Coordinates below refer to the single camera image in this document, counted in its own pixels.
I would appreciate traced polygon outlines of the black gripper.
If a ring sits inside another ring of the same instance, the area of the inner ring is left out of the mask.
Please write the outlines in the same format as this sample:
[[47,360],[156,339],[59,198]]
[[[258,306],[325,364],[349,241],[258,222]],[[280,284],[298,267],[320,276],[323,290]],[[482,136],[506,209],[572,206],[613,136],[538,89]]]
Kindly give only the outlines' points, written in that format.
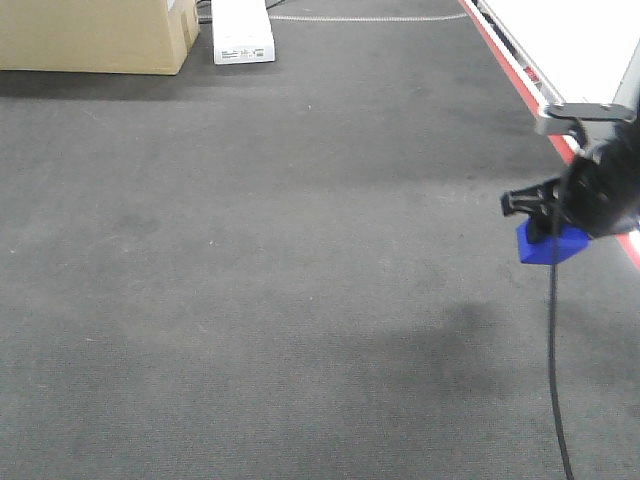
[[639,122],[620,122],[610,138],[574,158],[556,179],[500,197],[504,217],[548,216],[551,232],[573,226],[591,238],[628,233],[639,223]]

